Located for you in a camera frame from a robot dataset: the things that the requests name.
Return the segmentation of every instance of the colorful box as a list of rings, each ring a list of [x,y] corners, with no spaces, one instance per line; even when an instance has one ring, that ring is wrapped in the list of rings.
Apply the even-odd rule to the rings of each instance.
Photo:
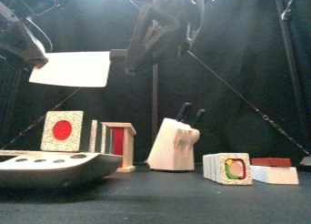
[[[203,176],[224,185],[251,185],[249,155],[220,153],[203,156]]]
[[[97,151],[101,145],[101,123],[83,111],[48,111],[41,150]]]

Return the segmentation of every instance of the small box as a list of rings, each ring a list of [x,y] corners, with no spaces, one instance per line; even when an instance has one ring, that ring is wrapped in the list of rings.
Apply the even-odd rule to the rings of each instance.
[[[245,153],[204,155],[203,176],[224,185],[251,185],[249,155]]]
[[[299,184],[295,167],[249,166],[252,178],[268,184]]]
[[[112,133],[111,141],[113,142],[113,148],[111,148],[111,152],[115,155],[123,156],[123,162],[116,172],[131,172],[135,169],[135,166],[132,165],[132,159],[133,159],[133,136],[136,135],[136,130],[129,123],[117,123],[117,122],[101,122],[101,123],[104,125],[105,131],[107,129],[111,128],[111,133]]]
[[[255,166],[268,166],[268,167],[290,167],[290,158],[252,158],[249,163]]]
[[[41,150],[88,152],[99,146],[99,122],[83,111],[48,111],[41,139]]]

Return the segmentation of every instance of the black backdrop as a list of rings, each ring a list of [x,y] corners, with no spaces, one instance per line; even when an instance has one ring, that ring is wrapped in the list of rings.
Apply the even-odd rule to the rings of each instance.
[[[159,125],[164,117],[175,118],[184,101],[192,102],[195,110],[207,111],[197,125],[201,136],[195,145],[196,163],[203,155],[224,151],[248,152],[252,157],[290,157],[298,162],[302,150],[229,88],[303,144],[275,0],[215,0],[205,8],[204,25],[191,53],[159,64]],[[137,14],[128,0],[68,0],[63,8],[39,16],[35,22],[51,38],[53,52],[108,51],[128,47]],[[303,21],[302,11],[292,18],[296,16]],[[307,46],[299,44],[304,32],[298,28],[294,33],[294,46],[304,51]],[[44,38],[37,37],[47,45]],[[302,61],[307,105],[310,57]],[[23,71],[7,142],[76,90],[31,84],[29,75]],[[151,108],[152,70],[127,76],[123,63],[116,61],[107,87],[80,89],[59,110],[84,110],[100,121],[132,123],[137,131],[133,160],[144,162],[152,147]],[[39,149],[43,125],[29,130],[9,148]]]

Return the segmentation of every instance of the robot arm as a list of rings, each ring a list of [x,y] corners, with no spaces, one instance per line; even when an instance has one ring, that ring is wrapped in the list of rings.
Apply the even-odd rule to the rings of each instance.
[[[141,8],[124,53],[128,73],[156,64],[163,56],[181,56],[187,52],[201,27],[207,1],[153,0]]]
[[[1,55],[19,56],[31,66],[41,67],[47,63],[44,47],[25,24],[0,2],[0,48]]]

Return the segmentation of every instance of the metal pole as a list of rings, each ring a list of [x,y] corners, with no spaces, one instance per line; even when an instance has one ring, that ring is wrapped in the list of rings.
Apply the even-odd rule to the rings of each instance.
[[[156,140],[157,133],[157,64],[153,65],[152,76],[152,142]]]
[[[306,117],[306,111],[304,111],[304,101],[303,101],[303,95],[299,85],[299,77],[296,72],[296,66],[295,66],[295,58],[292,53],[292,45],[291,45],[291,35],[290,35],[290,28],[288,28],[288,22],[283,21],[282,14],[284,13],[284,5],[283,0],[275,0],[276,6],[278,6],[278,17],[279,17],[279,25],[280,25],[280,31],[283,36],[283,43],[286,48],[286,56],[287,56],[287,62],[288,62],[288,69],[291,74],[291,84],[292,84],[292,90],[295,95],[295,105],[298,109],[298,116],[299,116],[299,122],[300,122],[300,129],[303,134],[303,141],[304,145],[310,148],[310,133],[307,128],[307,117]]]

